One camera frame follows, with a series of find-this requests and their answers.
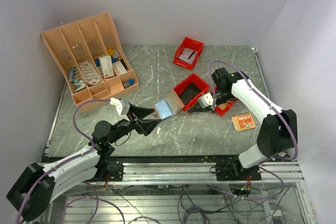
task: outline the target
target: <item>white wall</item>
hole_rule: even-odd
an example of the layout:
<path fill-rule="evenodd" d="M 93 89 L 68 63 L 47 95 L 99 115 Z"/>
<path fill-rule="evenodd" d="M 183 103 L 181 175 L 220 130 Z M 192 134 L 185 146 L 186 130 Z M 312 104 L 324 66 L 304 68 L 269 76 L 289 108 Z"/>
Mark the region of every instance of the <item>white wall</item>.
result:
<path fill-rule="evenodd" d="M 60 22 L 47 0 L 0 0 L 0 222 L 17 211 L 6 194 L 43 153 L 63 77 L 40 32 Z"/>
<path fill-rule="evenodd" d="M 259 47 L 286 0 L 51 0 L 66 24 L 108 11 L 122 43 Z"/>
<path fill-rule="evenodd" d="M 297 113 L 299 162 L 319 223 L 335 223 L 336 0 L 288 0 L 259 58 L 272 99 Z"/>

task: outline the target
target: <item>marble tabletop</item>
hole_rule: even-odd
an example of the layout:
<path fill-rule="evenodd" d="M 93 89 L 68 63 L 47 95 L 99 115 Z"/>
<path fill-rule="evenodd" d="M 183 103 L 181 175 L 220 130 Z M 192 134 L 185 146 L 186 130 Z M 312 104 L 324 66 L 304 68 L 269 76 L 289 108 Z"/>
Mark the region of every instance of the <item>marble tabletop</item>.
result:
<path fill-rule="evenodd" d="M 211 60 L 229 61 L 241 68 L 253 84 L 264 94 L 262 81 L 254 52 L 247 46 L 204 46 L 193 70 L 187 70 L 173 63 L 176 45 L 123 45 L 124 54 L 134 69 L 140 88 L 128 94 L 125 99 L 134 105 L 152 108 L 153 104 L 165 99 L 175 85 L 195 72 L 208 82 L 207 65 Z M 75 110 L 70 91 L 66 89 L 57 115 L 51 141 L 49 157 L 64 157 L 82 147 L 88 141 L 77 133 L 71 118 Z M 219 116 L 210 113 L 194 113 L 163 121 L 147 137 L 133 132 L 128 142 L 117 147 L 113 156 L 174 156 L 174 155 L 220 155 L 240 154 L 255 144 L 260 124 L 255 129 L 237 132 L 231 120 L 232 115 L 249 112 L 240 101 Z M 120 120 L 115 108 L 109 104 L 86 113 L 78 113 L 79 128 L 91 135 L 95 124 L 106 120 L 114 124 Z"/>

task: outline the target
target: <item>red plastic box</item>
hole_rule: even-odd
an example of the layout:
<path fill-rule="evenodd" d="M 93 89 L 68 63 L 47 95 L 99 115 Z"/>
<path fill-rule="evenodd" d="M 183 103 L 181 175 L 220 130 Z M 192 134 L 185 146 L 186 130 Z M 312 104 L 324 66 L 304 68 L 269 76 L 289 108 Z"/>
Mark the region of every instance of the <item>red plastic box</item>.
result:
<path fill-rule="evenodd" d="M 194 106 L 196 103 L 197 99 L 203 94 L 206 93 L 207 90 L 209 89 L 209 84 L 206 83 L 201 77 L 199 77 L 197 74 L 192 73 L 190 76 L 185 78 L 183 81 L 181 81 L 178 85 L 174 87 L 174 91 L 176 92 L 177 95 L 180 95 L 187 87 L 189 84 L 195 84 L 201 91 L 196 95 L 188 104 L 184 104 L 184 111 L 187 111 L 189 108 Z"/>
<path fill-rule="evenodd" d="M 237 98 L 234 101 L 230 101 L 223 110 L 219 106 L 215 107 L 215 112 L 220 116 L 224 115 L 236 101 L 238 101 Z"/>
<path fill-rule="evenodd" d="M 204 43 L 202 42 L 185 37 L 179 48 L 176 50 L 173 63 L 192 70 L 197 62 L 198 57 L 202 53 L 203 45 Z M 182 54 L 184 48 L 189 48 L 197 52 L 192 64 L 179 59 L 179 56 Z"/>

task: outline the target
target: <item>cable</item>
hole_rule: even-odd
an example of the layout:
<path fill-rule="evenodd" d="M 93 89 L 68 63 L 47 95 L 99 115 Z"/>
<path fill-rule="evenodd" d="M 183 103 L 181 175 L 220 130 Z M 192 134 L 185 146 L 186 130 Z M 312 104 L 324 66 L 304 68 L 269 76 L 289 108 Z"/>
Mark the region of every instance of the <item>cable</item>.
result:
<path fill-rule="evenodd" d="M 185 224 L 188 220 L 188 217 L 194 213 L 199 213 L 202 216 L 203 224 L 210 224 L 209 218 L 205 215 L 203 209 L 198 206 L 191 206 L 188 208 L 188 210 L 184 213 L 183 216 L 183 224 Z"/>
<path fill-rule="evenodd" d="M 295 154 L 293 157 L 290 157 L 290 158 L 286 158 L 286 157 L 279 157 L 279 158 L 282 158 L 282 159 L 286 159 L 286 160 L 295 160 L 298 156 L 298 144 L 296 142 L 296 138 L 294 136 L 294 133 L 292 131 L 292 129 L 290 128 L 289 124 L 286 122 L 286 120 L 284 119 L 284 117 L 280 114 L 280 112 L 278 110 L 276 110 L 272 104 L 264 97 L 264 95 L 262 95 L 259 91 L 257 91 L 254 87 L 252 87 L 251 83 L 247 80 L 246 76 L 243 74 L 243 72 L 235 67 L 234 65 L 232 65 L 231 63 L 227 62 L 227 61 L 222 61 L 222 60 L 213 60 L 211 61 L 209 64 L 208 64 L 208 75 L 209 75 L 209 82 L 210 82 L 210 87 L 211 87 L 211 90 L 213 92 L 213 94 L 215 94 L 215 87 L 214 87 L 214 83 L 213 83 L 213 80 L 211 78 L 211 73 L 210 73 L 210 67 L 213 63 L 223 63 L 225 65 L 228 65 L 230 67 L 232 67 L 233 69 L 235 69 L 241 76 L 242 78 L 245 80 L 246 84 L 248 85 L 248 87 L 257 95 L 259 96 L 277 115 L 278 117 L 280 118 L 280 120 L 283 122 L 283 124 L 285 125 L 286 129 L 288 130 L 289 132 L 289 135 L 290 137 L 292 138 L 292 141 L 293 141 L 293 145 L 294 145 L 294 149 L 295 149 Z M 213 101 L 213 104 L 212 104 L 212 109 L 214 109 L 216 107 L 216 96 L 214 95 L 214 101 Z"/>
<path fill-rule="evenodd" d="M 294 154 L 294 156 L 293 157 L 290 157 L 290 158 L 287 158 L 287 157 L 280 157 L 280 156 L 277 156 L 278 158 L 282 158 L 282 159 L 286 159 L 286 160 L 295 160 L 296 158 L 297 158 L 297 156 L 298 156 L 298 144 L 297 144 L 297 142 L 296 142 L 296 138 L 295 138 L 295 136 L 294 136 L 294 133 L 293 133 L 293 131 L 291 130 L 291 128 L 290 128 L 290 126 L 289 126 L 289 124 L 286 122 L 286 120 L 284 119 L 284 117 L 280 114 L 280 112 L 278 111 L 278 110 L 276 110 L 273 106 L 272 106 L 272 104 L 259 92 L 259 91 L 257 91 L 254 87 L 252 87 L 252 85 L 251 85 L 251 83 L 247 80 L 247 78 L 246 78 L 246 76 L 242 73 L 242 71 L 239 69 L 239 68 L 237 68 L 237 67 L 235 67 L 235 66 L 233 66 L 231 63 L 229 63 L 229 62 L 226 62 L 226 61 L 222 61 L 222 60 L 213 60 L 213 61 L 211 61 L 209 64 L 208 64 L 208 76 L 209 76 L 209 82 L 210 82 L 210 86 L 211 86 L 211 90 L 212 90 L 212 93 L 213 94 L 215 94 L 215 87 L 214 87 L 214 83 L 213 83 L 213 80 L 212 80 L 212 77 L 211 77 L 211 65 L 213 64 L 213 63 L 216 63 L 216 62 L 218 62 L 218 63 L 223 63 L 223 64 L 225 64 L 225 65 L 228 65 L 228 66 L 230 66 L 230 67 L 232 67 L 233 69 L 235 69 L 240 75 L 241 75 L 241 77 L 245 80 L 245 82 L 246 82 L 246 84 L 249 86 L 249 88 L 257 95 L 257 96 L 259 96 L 277 115 L 278 115 L 278 117 L 280 118 L 280 120 L 282 121 L 282 123 L 285 125 L 285 127 L 286 127 L 286 129 L 287 129 L 287 131 L 289 132 L 289 134 L 290 134 L 290 137 L 292 138 L 292 141 L 293 141 L 293 145 L 294 145 L 294 149 L 295 149 L 295 154 Z M 212 109 L 214 109 L 215 107 L 216 107 L 216 96 L 214 95 L 213 96 L 214 97 L 214 100 L 213 100 L 213 104 L 212 104 Z M 266 159 L 265 161 L 263 161 L 263 162 L 261 162 L 260 164 L 262 164 L 262 163 L 264 163 L 264 162 L 267 162 L 267 161 L 269 161 L 269 160 L 271 160 L 272 159 L 272 157 L 269 157 L 268 159 Z M 270 173 L 270 174 L 272 174 L 273 176 L 275 176 L 275 177 L 277 177 L 279 180 L 280 180 L 280 182 L 281 182 L 281 185 L 282 185 L 282 189 L 278 192 L 278 193 L 276 193 L 276 194 L 274 194 L 274 195 L 272 195 L 271 197 L 274 197 L 274 196 L 278 196 L 278 195 L 280 195 L 283 191 L 284 191 L 284 189 L 285 189 L 285 183 L 284 183 L 284 181 L 279 177 L 279 176 L 277 176 L 275 173 L 273 173 L 273 172 L 271 172 L 271 171 L 269 171 L 269 170 L 267 170 L 267 169 L 265 169 L 265 168 L 263 168 L 263 167 L 259 167 L 260 169 L 262 169 L 262 170 L 264 170 L 264 171 L 266 171 L 266 172 L 268 172 L 268 173 Z M 229 192 L 227 192 L 227 191 L 223 191 L 223 190 L 220 190 L 221 192 L 223 192 L 223 193 L 225 193 L 225 194 L 228 194 L 228 195 L 232 195 L 233 196 L 233 194 L 231 194 L 231 193 L 229 193 Z M 261 197 L 261 198 L 256 198 L 256 199 L 251 199 L 251 198 L 244 198 L 244 199 L 246 199 L 246 200 L 263 200 L 263 199 L 269 199 L 269 196 L 266 196 L 266 197 Z"/>
<path fill-rule="evenodd" d="M 50 170 L 46 171 L 41 177 L 39 177 L 39 178 L 35 181 L 35 183 L 32 185 L 32 187 L 29 189 L 28 193 L 26 194 L 26 196 L 25 196 L 25 198 L 24 198 L 24 200 L 23 200 L 23 202 L 22 202 L 22 204 L 21 204 L 21 206 L 20 206 L 20 209 L 19 209 L 19 211 L 18 211 L 18 213 L 17 213 L 17 215 L 16 215 L 16 218 L 15 218 L 15 223 L 16 223 L 16 224 L 19 224 L 19 223 L 21 222 L 21 221 L 20 221 L 20 217 L 21 217 L 21 215 L 22 215 L 22 213 L 23 213 L 23 210 L 24 210 L 24 208 L 25 208 L 25 206 L 26 206 L 26 204 L 27 204 L 27 202 L 28 202 L 30 196 L 32 195 L 32 193 L 33 193 L 34 189 L 36 188 L 36 186 L 39 185 L 39 183 L 40 183 L 45 177 L 47 177 L 50 173 L 56 171 L 58 168 L 62 167 L 62 165 L 67 164 L 68 162 L 70 162 L 70 161 L 72 161 L 72 160 L 74 160 L 74 159 L 76 159 L 76 158 L 78 158 L 78 157 L 82 157 L 82 156 L 84 156 L 84 155 L 87 155 L 88 153 L 90 153 L 90 152 L 94 149 L 94 143 L 93 143 L 93 140 L 92 140 L 88 135 L 86 135 L 84 132 L 82 132 L 82 131 L 78 128 L 78 126 L 77 126 L 77 124 L 76 124 L 76 114 L 77 114 L 79 108 L 82 107 L 83 105 L 89 103 L 89 102 L 109 102 L 109 101 L 110 101 L 110 100 L 108 100 L 108 99 L 94 99 L 94 100 L 90 100 L 90 101 L 85 101 L 85 102 L 83 102 L 81 105 L 79 105 L 79 106 L 76 108 L 76 110 L 75 110 L 75 112 L 74 112 L 74 114 L 73 114 L 73 116 L 72 116 L 72 122 L 73 122 L 73 124 L 74 124 L 75 129 L 79 132 L 79 134 L 81 134 L 82 136 L 84 136 L 85 138 L 87 138 L 87 139 L 91 142 L 91 148 L 90 148 L 88 151 L 84 152 L 83 154 L 78 154 L 78 155 L 75 155 L 75 156 L 73 156 L 73 157 L 70 157 L 70 158 L 68 158 L 68 159 L 66 159 L 66 160 L 64 160 L 64 161 L 62 161 L 61 163 L 57 164 L 55 167 L 53 167 L 53 168 L 51 168 Z"/>
<path fill-rule="evenodd" d="M 232 212 L 232 210 L 229 208 L 228 206 L 228 203 L 227 203 L 227 199 L 226 199 L 226 195 L 223 195 L 224 196 L 224 202 L 225 202 L 225 205 L 227 206 L 227 209 L 229 210 L 230 214 L 232 215 L 232 217 L 234 218 L 235 221 L 237 221 L 238 223 L 240 222 L 240 220 L 238 218 L 236 218 L 236 216 L 234 215 L 234 213 Z"/>
<path fill-rule="evenodd" d="M 77 199 L 74 199 L 74 200 L 70 201 L 70 202 L 66 205 L 66 207 L 69 207 L 69 206 L 70 206 L 72 203 L 74 203 L 75 201 L 84 200 L 84 199 L 96 199 L 96 197 L 82 196 L 82 197 L 79 197 L 79 198 L 77 198 Z M 122 211 L 120 210 L 120 208 L 119 208 L 118 206 L 116 206 L 116 205 L 113 204 L 112 202 L 109 202 L 109 201 L 104 200 L 104 199 L 101 199 L 101 198 L 98 198 L 98 200 L 101 201 L 101 202 L 105 202 L 105 203 L 107 203 L 107 204 L 110 204 L 110 205 L 114 206 L 114 207 L 118 210 L 118 212 L 120 213 L 120 215 L 121 215 L 121 217 L 122 217 L 122 221 L 124 222 L 124 224 L 126 224 L 124 214 L 122 213 Z"/>
<path fill-rule="evenodd" d="M 266 218 L 268 218 L 268 217 L 270 217 L 270 216 L 271 216 L 271 220 L 272 220 L 273 215 L 275 214 L 275 212 L 277 211 L 277 208 L 278 208 L 279 205 L 280 205 L 280 202 L 282 201 L 282 199 L 284 198 L 284 196 L 286 195 L 286 193 L 288 192 L 289 189 L 290 189 L 290 187 L 288 187 L 287 190 L 283 193 L 283 195 L 282 195 L 282 197 L 279 199 L 279 201 L 278 201 L 278 203 L 277 203 L 277 206 L 275 207 L 273 213 L 272 213 L 271 215 L 268 215 L 268 216 L 262 218 L 260 221 L 256 222 L 255 224 L 257 224 L 257 223 L 259 223 L 259 222 L 265 220 Z"/>
<path fill-rule="evenodd" d="M 158 220 L 153 219 L 153 218 L 151 218 L 151 217 L 147 217 L 147 216 L 139 216 L 139 217 L 136 217 L 136 218 L 134 218 L 133 220 L 131 220 L 130 222 L 128 222 L 128 224 L 130 224 L 130 223 L 132 223 L 132 222 L 134 222 L 134 221 L 137 221 L 137 220 L 139 220 L 139 219 L 151 220 L 151 221 L 156 222 L 157 224 L 161 224 L 161 222 L 159 222 Z"/>
<path fill-rule="evenodd" d="M 284 213 L 284 211 L 282 210 L 282 207 L 280 207 L 279 205 L 277 206 L 279 209 L 280 209 L 280 211 L 281 211 L 281 214 L 282 214 L 282 216 L 283 216 L 283 220 L 285 221 L 285 223 L 284 224 L 287 224 L 287 220 L 286 220 L 286 216 L 285 216 L 285 213 Z"/>
<path fill-rule="evenodd" d="M 141 215 L 141 217 L 144 218 L 144 219 L 146 220 L 147 224 L 149 224 L 148 221 L 147 221 L 147 219 L 149 219 L 150 217 L 145 217 L 145 216 L 138 210 L 138 208 L 136 208 L 135 206 L 133 206 L 133 204 L 130 203 L 129 200 L 127 200 L 124 196 L 122 196 L 118 191 L 116 191 L 116 190 L 114 190 L 114 189 L 112 189 L 112 191 L 114 191 L 115 193 L 117 193 L 121 198 L 123 198 L 124 200 L 126 200 L 132 207 L 134 207 L 134 208 L 136 209 L 136 211 Z"/>
<path fill-rule="evenodd" d="M 191 200 L 189 194 L 188 194 L 185 190 L 182 190 L 182 192 L 181 192 L 181 207 L 182 207 L 182 209 L 183 209 L 184 211 L 187 211 L 187 209 L 185 209 L 185 207 L 184 207 L 183 204 L 182 204 L 183 193 L 185 193 L 185 194 L 187 195 L 187 197 L 189 198 L 189 200 L 190 200 L 190 202 L 193 204 L 193 206 L 195 206 L 195 204 L 194 204 L 193 201 Z M 212 214 L 216 214 L 216 213 L 218 213 L 218 212 L 225 212 L 225 211 L 222 211 L 222 210 L 225 209 L 225 208 L 227 208 L 227 206 L 224 206 L 224 207 L 222 207 L 222 208 L 219 208 L 219 209 L 217 209 L 217 210 L 215 210 L 215 211 L 209 211 L 209 210 L 202 210 L 202 211 L 204 211 L 204 213 L 207 214 L 207 215 L 212 215 Z"/>
<path fill-rule="evenodd" d="M 90 219 L 88 220 L 87 224 L 89 224 L 90 222 L 92 222 L 92 219 L 94 218 L 94 216 L 96 215 L 97 213 L 97 210 L 98 210 L 98 207 L 99 207 L 99 198 L 98 198 L 98 193 L 96 191 L 96 189 L 88 182 L 83 182 L 84 184 L 88 185 L 89 187 L 91 187 L 91 189 L 93 190 L 94 194 L 95 194 L 95 198 L 97 203 L 96 203 L 96 208 L 95 210 L 93 211 L 93 214 L 92 216 L 90 217 Z M 65 213 L 65 210 L 67 209 L 68 206 L 70 206 L 72 203 L 74 203 L 75 201 L 77 201 L 79 199 L 74 199 L 72 200 L 70 203 L 68 203 L 62 210 L 61 214 L 59 215 L 59 224 L 62 224 L 63 223 L 63 216 L 64 216 L 64 213 Z"/>
<path fill-rule="evenodd" d="M 132 132 L 130 132 L 130 134 L 128 135 L 128 138 L 124 141 L 124 142 L 122 142 L 121 144 L 117 144 L 117 141 L 114 143 L 116 146 L 121 146 L 121 145 L 123 145 L 124 143 L 126 143 L 127 141 L 128 141 L 128 139 L 130 139 L 130 137 L 131 137 L 131 134 L 132 134 Z"/>
<path fill-rule="evenodd" d="M 126 187 L 126 188 L 124 188 L 124 189 L 122 189 L 120 191 L 119 191 L 119 189 L 117 189 L 116 191 L 118 191 L 119 193 L 121 193 L 122 191 L 125 191 L 125 190 L 127 190 L 128 188 L 131 188 L 131 187 L 133 187 L 133 186 L 128 186 L 128 187 Z"/>

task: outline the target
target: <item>organizer compartment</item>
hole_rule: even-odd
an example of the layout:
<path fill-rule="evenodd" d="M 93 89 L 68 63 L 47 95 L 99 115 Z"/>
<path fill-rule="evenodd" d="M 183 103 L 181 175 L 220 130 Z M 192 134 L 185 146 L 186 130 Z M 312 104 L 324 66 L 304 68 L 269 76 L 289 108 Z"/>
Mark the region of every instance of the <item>organizer compartment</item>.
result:
<path fill-rule="evenodd" d="M 127 71 L 132 70 L 131 65 L 129 64 L 124 55 L 116 27 L 110 15 L 108 13 L 102 13 L 97 16 L 93 16 L 92 18 L 94 22 L 97 24 L 105 49 L 106 50 L 109 48 L 116 49 L 120 54 L 120 57 L 123 59 L 123 61 L 127 66 L 126 70 Z"/>
<path fill-rule="evenodd" d="M 103 40 L 99 34 L 98 27 L 93 18 L 86 18 L 77 21 L 77 25 L 83 34 L 84 40 L 94 59 L 101 55 L 107 55 Z"/>
<path fill-rule="evenodd" d="M 81 63 L 83 61 L 90 62 L 95 71 L 97 73 L 98 69 L 96 67 L 96 64 L 94 63 L 94 60 L 91 56 L 91 53 L 89 51 L 89 48 L 87 44 L 85 43 L 84 37 L 79 30 L 79 27 L 76 23 L 70 23 L 68 25 L 64 25 L 60 27 L 60 30 L 72 52 L 72 55 L 74 56 L 77 63 Z M 98 75 L 100 78 L 100 83 L 102 83 L 102 78 L 100 74 Z"/>
<path fill-rule="evenodd" d="M 56 64 L 61 70 L 69 89 L 72 94 L 75 93 L 75 86 L 69 81 L 69 70 L 72 67 L 78 68 L 80 73 L 80 78 L 78 80 L 84 80 L 84 77 L 80 71 L 80 68 L 72 55 L 69 46 L 67 45 L 64 36 L 62 35 L 60 28 L 54 28 L 42 33 L 43 39 L 47 48 L 49 49 L 52 57 L 54 58 Z"/>
<path fill-rule="evenodd" d="M 66 79 L 75 105 L 92 99 L 121 98 L 139 88 L 138 79 L 123 53 L 115 28 L 110 15 L 103 13 L 41 33 L 47 48 Z M 99 74 L 100 83 L 87 84 L 79 63 L 89 61 L 99 73 L 94 60 L 99 56 L 108 55 L 107 49 L 110 48 L 117 49 L 127 66 L 127 72 L 118 75 L 114 71 L 116 76 L 108 79 L 102 78 Z M 84 90 L 76 92 L 76 87 L 69 81 L 69 70 L 72 67 L 78 69 L 78 75 L 74 79 L 83 80 L 86 83 Z M 125 89 L 123 82 L 130 79 L 134 80 L 134 84 Z M 80 111 L 87 111 L 102 104 L 101 102 L 87 103 L 80 108 Z"/>

